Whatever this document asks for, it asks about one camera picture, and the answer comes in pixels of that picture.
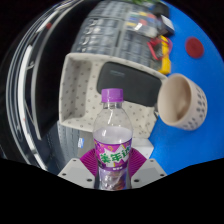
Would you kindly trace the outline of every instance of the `purple bottle cap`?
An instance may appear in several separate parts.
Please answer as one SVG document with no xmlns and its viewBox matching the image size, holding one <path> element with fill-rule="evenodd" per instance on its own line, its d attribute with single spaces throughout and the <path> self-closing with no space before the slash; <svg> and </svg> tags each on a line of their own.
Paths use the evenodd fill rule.
<svg viewBox="0 0 224 224">
<path fill-rule="evenodd" d="M 123 102 L 123 89 L 102 89 L 102 103 Z"/>
</svg>

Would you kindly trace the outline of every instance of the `plastic bottle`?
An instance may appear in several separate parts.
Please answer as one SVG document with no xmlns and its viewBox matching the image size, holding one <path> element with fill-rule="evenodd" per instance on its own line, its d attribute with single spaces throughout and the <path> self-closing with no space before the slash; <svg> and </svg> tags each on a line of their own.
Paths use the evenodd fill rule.
<svg viewBox="0 0 224 224">
<path fill-rule="evenodd" d="M 122 190 L 126 186 L 133 129 L 122 109 L 123 90 L 103 89 L 101 95 L 103 109 L 93 130 L 100 188 L 110 191 Z"/>
</svg>

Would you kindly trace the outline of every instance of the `cup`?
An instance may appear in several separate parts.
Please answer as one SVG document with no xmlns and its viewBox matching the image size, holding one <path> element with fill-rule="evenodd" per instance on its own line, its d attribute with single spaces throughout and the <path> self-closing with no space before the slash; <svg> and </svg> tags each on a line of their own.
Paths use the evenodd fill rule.
<svg viewBox="0 0 224 224">
<path fill-rule="evenodd" d="M 161 120 L 184 130 L 195 130 L 207 115 L 204 91 L 182 74 L 172 74 L 158 94 L 158 113 Z"/>
</svg>

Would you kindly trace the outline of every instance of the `yellow object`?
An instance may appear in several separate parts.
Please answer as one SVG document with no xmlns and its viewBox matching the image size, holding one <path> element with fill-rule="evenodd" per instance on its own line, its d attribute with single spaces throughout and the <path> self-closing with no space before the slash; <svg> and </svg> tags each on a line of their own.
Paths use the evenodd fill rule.
<svg viewBox="0 0 224 224">
<path fill-rule="evenodd" d="M 168 41 L 164 36 L 160 36 L 162 40 Z M 169 46 L 167 43 L 162 42 L 162 53 L 163 55 L 166 55 L 162 59 L 162 66 L 158 72 L 168 75 L 171 72 L 171 61 L 169 59 L 169 55 L 167 54 L 169 52 Z"/>
<path fill-rule="evenodd" d="M 145 12 L 139 12 L 139 15 L 141 15 L 141 16 L 147 16 L 147 13 L 145 13 Z"/>
<path fill-rule="evenodd" d="M 136 23 L 127 23 L 127 26 L 136 26 Z"/>
</svg>

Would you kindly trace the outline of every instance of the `black background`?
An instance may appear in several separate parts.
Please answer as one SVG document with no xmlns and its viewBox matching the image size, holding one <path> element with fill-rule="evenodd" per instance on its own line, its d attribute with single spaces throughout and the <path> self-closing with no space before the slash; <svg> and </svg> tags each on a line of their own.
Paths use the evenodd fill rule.
<svg viewBox="0 0 224 224">
<path fill-rule="evenodd" d="M 22 29 L 58 0 L 0 1 L 0 62 Z M 224 2 L 222 0 L 167 0 L 191 17 L 210 37 L 224 58 Z"/>
</svg>

